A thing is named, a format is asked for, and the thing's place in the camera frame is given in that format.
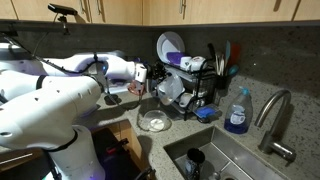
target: sink basin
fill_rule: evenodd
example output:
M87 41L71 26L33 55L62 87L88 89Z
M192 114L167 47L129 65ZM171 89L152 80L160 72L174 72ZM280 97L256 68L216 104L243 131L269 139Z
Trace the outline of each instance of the sink basin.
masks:
M230 163L221 172L222 180L286 179L214 127L164 147L184 177L186 153L190 148L199 148L206 157L200 171L200 179L214 179L213 173L220 171L228 162Z

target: glass bowl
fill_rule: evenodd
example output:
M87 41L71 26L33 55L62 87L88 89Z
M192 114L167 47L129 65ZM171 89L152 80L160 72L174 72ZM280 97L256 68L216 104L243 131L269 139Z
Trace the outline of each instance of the glass bowl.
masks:
M169 129L171 121L163 111L151 110L138 121L138 126L144 131L160 132Z

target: dish soap bottle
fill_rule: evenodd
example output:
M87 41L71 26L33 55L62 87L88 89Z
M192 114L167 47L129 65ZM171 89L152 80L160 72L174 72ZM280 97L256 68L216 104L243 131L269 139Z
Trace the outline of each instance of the dish soap bottle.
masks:
M229 105L224 121L224 128L235 134L248 131L253 114L249 89L240 88L241 93Z

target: cup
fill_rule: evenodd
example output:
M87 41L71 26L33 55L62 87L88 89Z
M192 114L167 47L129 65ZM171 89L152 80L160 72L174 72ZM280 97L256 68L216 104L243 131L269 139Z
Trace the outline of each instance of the cup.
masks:
M181 58L184 56L184 53L182 52L168 52L167 58L170 62L170 64L180 66L181 64Z
M189 62L191 61L190 56L184 56L180 60L180 69L187 70L187 66L189 65Z
M185 164L186 176L188 180L200 179L200 169L205 160L205 155L197 148L188 150Z
M179 106L180 107L186 107L193 95L191 93L183 93L180 97Z
M201 69L201 66L203 64L203 62L205 61L206 59L204 57L201 57L201 56L196 56L194 58L192 58L190 61L189 61L189 65L187 66L186 70L187 71L199 71ZM202 68L206 68L207 67L207 63L205 63Z

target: upper cabinet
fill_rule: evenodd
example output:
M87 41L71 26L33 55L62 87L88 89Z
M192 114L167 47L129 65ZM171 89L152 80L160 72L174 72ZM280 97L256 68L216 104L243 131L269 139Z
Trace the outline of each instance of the upper cabinet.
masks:
M320 20L320 1L301 0L294 20Z
M91 22L87 0L12 0L19 20L52 21L56 13L48 9L49 3L72 7L78 11L77 16L67 15L68 22Z
M93 23L142 25L142 0L90 0Z
M144 0L145 25L291 21L299 0Z
M78 11L68 22L142 25L142 0L12 0L19 20L53 21L48 4Z
M53 21L48 4L72 7L68 22L192 25L320 20L320 0L0 0L0 19Z
M143 0L143 25L190 23L189 0Z
M0 0L0 19L17 19L11 0Z
M299 0L187 0L191 24L291 21Z

